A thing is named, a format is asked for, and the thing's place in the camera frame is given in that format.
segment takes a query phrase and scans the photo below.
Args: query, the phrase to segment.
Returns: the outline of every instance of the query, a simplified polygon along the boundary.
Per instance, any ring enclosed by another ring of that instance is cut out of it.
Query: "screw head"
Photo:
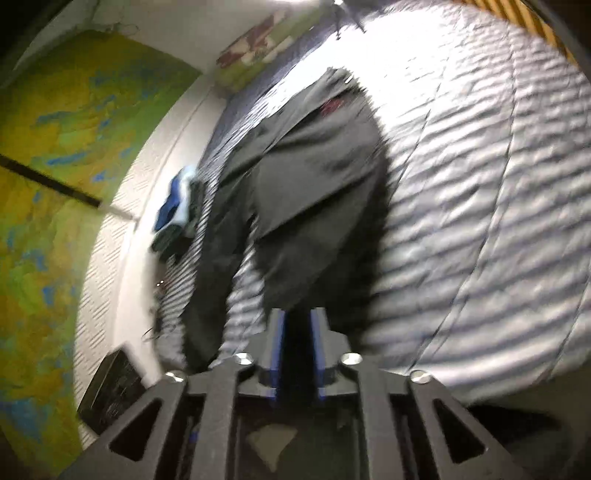
[[[234,355],[234,361],[239,365],[252,365],[254,362],[248,353],[236,353]]]
[[[340,358],[343,365],[359,365],[363,361],[363,357],[358,353],[346,353]]]
[[[420,385],[424,385],[425,383],[429,383],[433,379],[431,374],[424,372],[423,370],[414,370],[410,374],[410,380],[414,383],[418,383]]]
[[[180,370],[172,370],[170,372],[166,372],[164,375],[166,375],[172,382],[181,383],[187,379],[187,376]]]

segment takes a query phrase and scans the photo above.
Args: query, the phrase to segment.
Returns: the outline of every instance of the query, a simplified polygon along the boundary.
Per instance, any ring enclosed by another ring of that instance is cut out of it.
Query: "mattress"
[[[389,210],[360,353],[432,373],[464,402],[574,369],[591,350],[591,85],[543,39],[475,7],[401,0],[337,40],[312,29],[228,104],[200,162],[189,252],[170,264],[156,340],[186,366],[180,313],[228,154],[262,118],[344,67],[388,145]],[[223,359],[264,328],[252,243],[228,298]]]

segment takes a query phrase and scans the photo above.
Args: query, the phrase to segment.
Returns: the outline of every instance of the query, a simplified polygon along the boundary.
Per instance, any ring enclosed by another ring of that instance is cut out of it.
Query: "yellow striped object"
[[[576,64],[573,54],[559,39],[554,30],[544,22],[526,4],[519,0],[458,0],[464,4],[474,5],[482,10],[487,10],[499,18],[525,28],[532,35],[537,35],[557,48],[571,63]]]

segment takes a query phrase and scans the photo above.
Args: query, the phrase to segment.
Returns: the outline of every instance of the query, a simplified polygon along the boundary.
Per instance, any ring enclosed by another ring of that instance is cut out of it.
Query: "white wall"
[[[318,0],[101,0],[93,22],[121,23],[129,37],[203,72],[240,35],[285,2]]]
[[[58,41],[60,37],[78,29],[84,29],[84,25],[90,22],[98,2],[99,0],[72,0],[64,10],[39,32],[25,50],[25,53],[22,54],[15,68],[44,47]]]

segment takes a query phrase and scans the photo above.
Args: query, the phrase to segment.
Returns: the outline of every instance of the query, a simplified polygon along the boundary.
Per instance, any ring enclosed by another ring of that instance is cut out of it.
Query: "metal screw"
[[[234,361],[240,365],[252,365],[254,360],[248,353],[236,353],[234,355]]]
[[[343,365],[359,365],[363,358],[358,353],[346,353],[340,358]]]
[[[429,383],[433,379],[431,374],[424,372],[423,370],[415,370],[410,374],[410,380],[420,385],[424,385],[425,383]]]
[[[187,379],[187,376],[181,372],[180,370],[172,370],[171,372],[166,372],[164,375],[169,377],[170,380],[173,382],[184,382]]]

